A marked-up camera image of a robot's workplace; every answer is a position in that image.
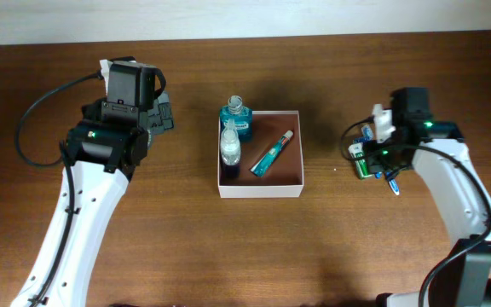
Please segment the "teal toothpaste tube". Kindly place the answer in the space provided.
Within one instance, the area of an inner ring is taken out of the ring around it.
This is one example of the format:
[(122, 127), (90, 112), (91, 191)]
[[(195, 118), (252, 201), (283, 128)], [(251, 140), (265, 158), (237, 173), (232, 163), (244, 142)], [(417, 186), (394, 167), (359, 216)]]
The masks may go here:
[(279, 141), (250, 169), (256, 177), (263, 177), (280, 153), (293, 138), (294, 132), (288, 130)]

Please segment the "teal mouthwash bottle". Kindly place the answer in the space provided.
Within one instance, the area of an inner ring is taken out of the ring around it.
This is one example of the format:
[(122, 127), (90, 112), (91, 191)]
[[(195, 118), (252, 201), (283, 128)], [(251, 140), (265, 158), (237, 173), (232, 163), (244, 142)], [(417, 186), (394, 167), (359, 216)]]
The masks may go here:
[(220, 125), (226, 126), (228, 121), (234, 121), (241, 142), (249, 142), (252, 138), (253, 113), (249, 107), (244, 105), (240, 96), (230, 96), (228, 104), (223, 106), (219, 113)]

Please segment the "green Dettol soap bar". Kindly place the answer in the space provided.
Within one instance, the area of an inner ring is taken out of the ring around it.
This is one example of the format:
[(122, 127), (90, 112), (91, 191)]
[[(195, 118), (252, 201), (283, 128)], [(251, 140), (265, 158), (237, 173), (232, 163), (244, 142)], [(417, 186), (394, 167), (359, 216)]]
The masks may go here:
[[(351, 158), (355, 159), (364, 156), (362, 143), (360, 142), (351, 144), (348, 150)], [(354, 160), (354, 164), (355, 164), (356, 174), (360, 180), (367, 179), (373, 176), (373, 174), (369, 172), (367, 168), (367, 163), (364, 159)]]

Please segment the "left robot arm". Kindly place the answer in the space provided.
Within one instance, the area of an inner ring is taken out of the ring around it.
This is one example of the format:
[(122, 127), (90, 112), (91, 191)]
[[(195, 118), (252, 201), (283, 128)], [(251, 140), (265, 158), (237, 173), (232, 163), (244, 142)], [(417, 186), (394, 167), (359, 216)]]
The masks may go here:
[(162, 71), (133, 56), (102, 60), (106, 94), (60, 143), (61, 191), (14, 306), (83, 306), (111, 216), (155, 136), (174, 128)]

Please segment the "clear pump soap bottle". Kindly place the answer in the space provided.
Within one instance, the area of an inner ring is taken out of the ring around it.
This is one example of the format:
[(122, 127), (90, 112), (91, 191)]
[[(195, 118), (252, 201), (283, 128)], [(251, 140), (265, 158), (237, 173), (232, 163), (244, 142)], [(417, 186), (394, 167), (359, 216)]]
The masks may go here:
[(226, 123), (221, 133), (219, 148), (224, 176), (227, 179), (237, 178), (240, 174), (241, 146), (234, 119)]

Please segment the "white cardboard box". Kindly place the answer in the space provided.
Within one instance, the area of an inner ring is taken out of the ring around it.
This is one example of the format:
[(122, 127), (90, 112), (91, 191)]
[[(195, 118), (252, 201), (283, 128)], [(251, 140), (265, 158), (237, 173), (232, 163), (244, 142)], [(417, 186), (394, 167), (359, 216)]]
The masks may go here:
[[(263, 177), (251, 168), (287, 132), (293, 136)], [(217, 186), (222, 198), (297, 198), (304, 186), (303, 147), (299, 111), (254, 111), (252, 138), (241, 145), (239, 176), (225, 176), (217, 159)]]

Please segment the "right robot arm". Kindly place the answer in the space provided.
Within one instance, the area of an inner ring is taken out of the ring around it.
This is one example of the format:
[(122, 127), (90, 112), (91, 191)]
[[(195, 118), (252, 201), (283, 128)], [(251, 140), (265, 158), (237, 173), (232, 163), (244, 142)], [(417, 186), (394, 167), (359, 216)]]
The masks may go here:
[(491, 306), (491, 197), (454, 122), (436, 121), (425, 88), (402, 88), (390, 107), (373, 107), (375, 137), (363, 147), (367, 169), (413, 170), (424, 181), (452, 249), (415, 293), (382, 293), (382, 307)]

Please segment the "blue white toothbrush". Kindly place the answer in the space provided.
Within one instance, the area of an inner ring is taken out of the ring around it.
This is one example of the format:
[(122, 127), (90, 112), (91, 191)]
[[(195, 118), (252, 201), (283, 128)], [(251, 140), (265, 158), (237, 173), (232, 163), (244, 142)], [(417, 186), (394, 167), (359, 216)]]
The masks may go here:
[[(364, 124), (361, 127), (361, 133), (366, 138), (366, 142), (372, 141), (374, 139), (374, 132), (373, 132), (373, 130), (369, 124)], [(399, 195), (400, 189), (397, 185), (395, 178), (391, 178), (389, 172), (385, 172), (384, 177), (385, 177), (386, 182), (389, 184), (391, 190), (393, 191), (393, 193), (395, 195)]]

